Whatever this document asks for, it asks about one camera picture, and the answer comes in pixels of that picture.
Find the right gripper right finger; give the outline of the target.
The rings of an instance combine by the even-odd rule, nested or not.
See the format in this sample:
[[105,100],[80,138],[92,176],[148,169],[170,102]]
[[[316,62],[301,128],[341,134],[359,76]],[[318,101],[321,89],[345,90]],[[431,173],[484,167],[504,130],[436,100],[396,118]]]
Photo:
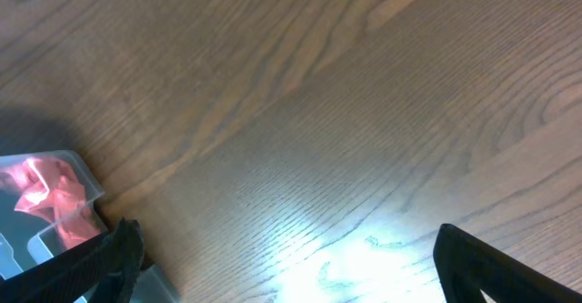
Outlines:
[[433,259],[447,302],[579,302],[581,294],[452,224],[440,226]]

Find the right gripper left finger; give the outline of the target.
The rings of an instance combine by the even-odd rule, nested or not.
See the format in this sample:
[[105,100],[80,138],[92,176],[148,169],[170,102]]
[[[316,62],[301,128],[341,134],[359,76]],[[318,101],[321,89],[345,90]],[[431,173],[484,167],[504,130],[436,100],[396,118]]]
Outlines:
[[91,302],[128,303],[144,254],[139,223],[123,218],[114,231],[3,281],[1,301],[74,302],[91,290]]

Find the pink garment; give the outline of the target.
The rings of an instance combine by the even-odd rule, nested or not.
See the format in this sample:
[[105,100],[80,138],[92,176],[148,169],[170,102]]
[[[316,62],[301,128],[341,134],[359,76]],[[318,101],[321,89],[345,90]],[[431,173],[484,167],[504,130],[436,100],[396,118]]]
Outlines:
[[16,191],[14,211],[54,224],[67,249],[101,233],[85,205],[85,186],[61,159],[29,157],[20,164],[4,167],[1,188]]

